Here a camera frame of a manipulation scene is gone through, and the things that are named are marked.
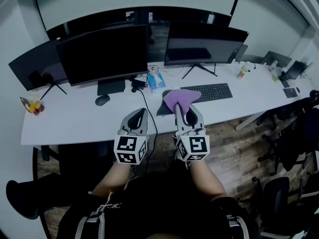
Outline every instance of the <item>black monitor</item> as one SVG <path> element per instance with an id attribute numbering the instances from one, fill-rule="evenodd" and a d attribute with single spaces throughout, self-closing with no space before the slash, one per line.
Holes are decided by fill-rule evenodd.
<path id="1" fill-rule="evenodd" d="M 270 66 L 275 60 L 278 61 L 278 67 L 286 67 L 290 63 L 291 58 L 273 51 L 268 51 L 267 55 L 261 61 L 261 64 L 263 65 L 266 63 L 266 65 Z"/>
<path id="2" fill-rule="evenodd" d="M 71 86 L 148 71 L 145 25 L 75 36 L 57 45 L 57 50 Z"/>
<path id="3" fill-rule="evenodd" d="M 281 77 L 283 80 L 295 80 L 308 67 L 303 62 L 295 61 L 288 71 Z"/>
<path id="4" fill-rule="evenodd" d="M 52 40 L 24 53 L 9 63 L 26 90 L 67 80 L 56 51 L 60 40 Z"/>
<path id="5" fill-rule="evenodd" d="M 172 21 L 164 65 L 231 63 L 248 34 L 220 25 Z"/>

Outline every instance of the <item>computer mouse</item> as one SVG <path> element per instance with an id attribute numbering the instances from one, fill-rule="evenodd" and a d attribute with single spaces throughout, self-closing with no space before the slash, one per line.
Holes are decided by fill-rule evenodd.
<path id="1" fill-rule="evenodd" d="M 95 104 L 96 104 L 97 106 L 103 106 L 103 105 L 106 104 L 109 100 L 110 100 L 110 96 L 109 96 L 109 95 L 103 95 L 103 96 L 98 97 L 98 98 L 95 100 Z"/>

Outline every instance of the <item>purple cloth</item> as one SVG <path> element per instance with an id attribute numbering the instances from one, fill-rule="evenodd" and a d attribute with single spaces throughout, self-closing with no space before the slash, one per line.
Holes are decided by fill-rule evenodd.
<path id="1" fill-rule="evenodd" d="M 193 90 L 172 90 L 165 97 L 164 102 L 167 107 L 174 113 L 174 108 L 177 103 L 181 106 L 184 115 L 189 111 L 191 102 L 200 98 L 200 91 Z"/>

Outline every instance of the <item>monitor base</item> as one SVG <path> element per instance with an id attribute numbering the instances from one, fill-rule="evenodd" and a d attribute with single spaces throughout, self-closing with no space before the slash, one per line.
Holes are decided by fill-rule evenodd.
<path id="1" fill-rule="evenodd" d="M 186 75 L 189 74 L 189 72 L 190 72 L 195 66 L 198 67 L 198 68 L 200 68 L 200 69 L 203 69 L 203 70 L 207 71 L 208 73 L 211 73 L 212 75 L 215 75 L 216 77 L 218 77 L 218 75 L 215 74 L 216 64 L 215 64 L 214 72 L 209 71 L 207 68 L 203 67 L 203 66 L 200 65 L 200 64 L 194 64 L 194 65 L 191 67 L 191 69 L 183 76 L 182 79 L 184 79 L 184 78 L 186 77 Z"/>
<path id="2" fill-rule="evenodd" d="M 57 86 L 64 94 L 66 94 L 66 92 L 61 89 L 61 87 L 59 85 L 57 85 L 56 83 L 52 83 L 50 88 L 48 88 L 48 90 L 43 94 L 43 96 L 40 98 L 40 100 L 42 100 L 42 98 L 44 98 L 44 96 L 54 87 Z"/>
<path id="3" fill-rule="evenodd" d="M 98 96 L 124 92 L 125 78 L 114 78 L 98 82 Z"/>

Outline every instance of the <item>forearm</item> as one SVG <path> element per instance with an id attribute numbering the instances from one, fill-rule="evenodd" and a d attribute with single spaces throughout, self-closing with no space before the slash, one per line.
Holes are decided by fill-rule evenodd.
<path id="1" fill-rule="evenodd" d="M 131 166 L 116 162 L 105 175 L 102 181 L 95 187 L 92 195 L 107 198 L 109 192 L 123 191 L 130 175 Z"/>
<path id="2" fill-rule="evenodd" d="M 227 196 L 224 186 L 210 170 L 205 160 L 191 162 L 189 169 L 195 186 L 212 201 Z"/>

